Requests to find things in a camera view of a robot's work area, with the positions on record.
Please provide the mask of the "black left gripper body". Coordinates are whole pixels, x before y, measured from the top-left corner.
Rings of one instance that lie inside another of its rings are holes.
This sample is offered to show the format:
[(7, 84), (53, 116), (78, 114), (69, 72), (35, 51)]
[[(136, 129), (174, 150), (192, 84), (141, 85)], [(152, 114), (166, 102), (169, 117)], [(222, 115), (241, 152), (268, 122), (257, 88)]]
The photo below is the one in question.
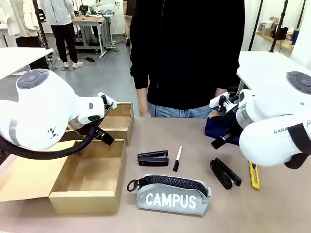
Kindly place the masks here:
[(69, 131), (76, 136), (93, 136), (96, 132), (97, 126), (98, 121), (83, 125), (76, 120), (72, 120), (69, 122)]

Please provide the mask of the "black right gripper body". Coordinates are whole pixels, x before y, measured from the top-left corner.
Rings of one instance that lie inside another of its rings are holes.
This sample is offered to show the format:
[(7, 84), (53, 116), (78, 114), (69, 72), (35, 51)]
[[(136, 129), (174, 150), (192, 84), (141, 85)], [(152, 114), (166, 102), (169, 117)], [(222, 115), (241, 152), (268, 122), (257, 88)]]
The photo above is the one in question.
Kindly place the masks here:
[(237, 110), (238, 106), (235, 106), (222, 116), (222, 121), (227, 126), (227, 129), (220, 136), (222, 140), (233, 140), (241, 135), (242, 127), (237, 122)]

